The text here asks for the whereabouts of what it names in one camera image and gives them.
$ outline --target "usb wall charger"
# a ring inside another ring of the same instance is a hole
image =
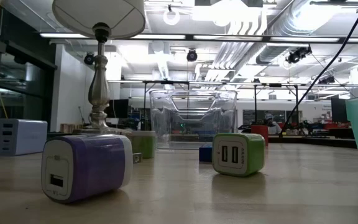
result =
[[[245,177],[261,170],[265,140],[259,134],[217,134],[213,139],[212,165],[216,172]]]
[[[44,147],[42,190],[59,203],[115,190],[129,183],[132,161],[125,136],[59,136]]]

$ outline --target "wooden table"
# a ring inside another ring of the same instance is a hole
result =
[[[159,151],[122,190],[73,205],[42,193],[40,160],[0,157],[0,223],[358,223],[355,149],[270,144],[249,178],[217,174],[198,151]]]

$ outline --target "usb port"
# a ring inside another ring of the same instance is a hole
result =
[[[63,187],[63,177],[50,174],[50,184],[56,185],[58,187]]]
[[[231,147],[231,162],[239,163],[239,148],[236,146]]]
[[[227,162],[227,146],[222,146],[222,161]]]

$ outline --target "security camera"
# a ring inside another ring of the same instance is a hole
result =
[[[188,62],[195,62],[197,61],[197,53],[196,50],[194,49],[190,49],[189,52],[187,53],[187,61]]]
[[[92,65],[94,62],[94,53],[88,52],[84,58],[84,63],[87,65]]]
[[[310,47],[300,47],[296,51],[290,52],[290,55],[285,59],[285,61],[290,64],[298,63],[300,60],[312,53],[313,52]]]

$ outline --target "table lamp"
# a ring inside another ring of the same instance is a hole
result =
[[[104,112],[110,100],[104,44],[108,39],[130,38],[144,30],[143,0],[54,0],[52,10],[63,26],[86,37],[95,37],[98,41],[95,74],[88,93],[88,100],[92,104],[92,129],[80,132],[115,133],[107,126],[107,114]]]

